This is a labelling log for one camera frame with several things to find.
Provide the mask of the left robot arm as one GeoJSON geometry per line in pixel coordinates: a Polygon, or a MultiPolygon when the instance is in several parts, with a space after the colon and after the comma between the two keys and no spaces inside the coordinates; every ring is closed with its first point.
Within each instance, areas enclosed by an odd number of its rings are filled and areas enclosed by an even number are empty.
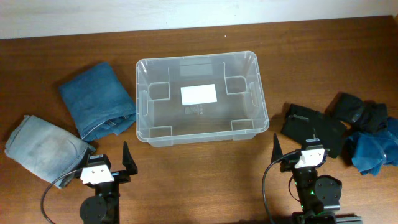
{"type": "Polygon", "coordinates": [[[123,144],[122,165],[124,170],[112,172],[107,155],[92,156],[85,154],[78,166],[76,177],[82,183],[95,190],[94,196],[88,197],[80,207],[80,218],[84,224],[117,224],[120,222],[119,186],[129,183],[131,176],[138,173],[129,147],[123,144]]]}

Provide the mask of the black garment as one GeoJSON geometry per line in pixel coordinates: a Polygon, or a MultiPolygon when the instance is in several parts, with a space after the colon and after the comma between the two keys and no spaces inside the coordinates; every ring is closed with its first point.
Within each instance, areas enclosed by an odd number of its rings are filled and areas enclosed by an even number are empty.
{"type": "Polygon", "coordinates": [[[328,155],[337,158],[343,148],[343,135],[347,127],[335,118],[313,109],[291,104],[285,114],[285,123],[281,133],[301,145],[315,136],[328,155]]]}
{"type": "Polygon", "coordinates": [[[357,96],[342,93],[332,117],[352,125],[358,131],[377,133],[387,128],[388,112],[384,103],[363,101],[357,96]]]}

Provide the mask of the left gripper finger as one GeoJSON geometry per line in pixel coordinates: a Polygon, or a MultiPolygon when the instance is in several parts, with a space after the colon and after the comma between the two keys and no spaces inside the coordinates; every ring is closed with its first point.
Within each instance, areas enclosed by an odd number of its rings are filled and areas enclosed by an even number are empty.
{"type": "Polygon", "coordinates": [[[136,163],[134,162],[134,159],[131,156],[131,153],[130,153],[130,150],[129,150],[129,147],[128,147],[126,141],[124,141],[124,144],[123,144],[122,165],[126,168],[126,171],[129,174],[136,174],[137,173],[136,163]]]}
{"type": "Polygon", "coordinates": [[[90,156],[91,156],[91,153],[92,153],[91,149],[88,148],[88,149],[86,150],[86,152],[85,152],[83,158],[82,158],[81,161],[80,161],[80,168],[84,168],[84,167],[87,165],[88,160],[89,160],[89,158],[90,158],[90,156]]]}

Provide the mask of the blue garment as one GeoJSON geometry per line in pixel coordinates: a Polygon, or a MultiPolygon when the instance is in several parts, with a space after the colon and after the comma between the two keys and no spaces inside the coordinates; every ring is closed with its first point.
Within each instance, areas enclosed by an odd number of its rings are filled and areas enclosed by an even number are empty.
{"type": "Polygon", "coordinates": [[[397,166],[397,119],[388,118],[387,128],[374,134],[353,133],[345,147],[362,175],[377,176],[382,166],[397,166]]]}

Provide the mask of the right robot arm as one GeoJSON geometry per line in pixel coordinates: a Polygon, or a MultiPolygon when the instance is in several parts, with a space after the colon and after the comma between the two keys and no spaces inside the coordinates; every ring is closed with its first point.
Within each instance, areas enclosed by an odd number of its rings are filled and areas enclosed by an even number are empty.
{"type": "Polygon", "coordinates": [[[342,183],[330,175],[318,175],[328,157],[318,138],[308,139],[300,149],[283,154],[277,135],[271,162],[280,164],[281,172],[291,172],[302,211],[292,214],[292,223],[336,223],[340,209],[342,183]]]}

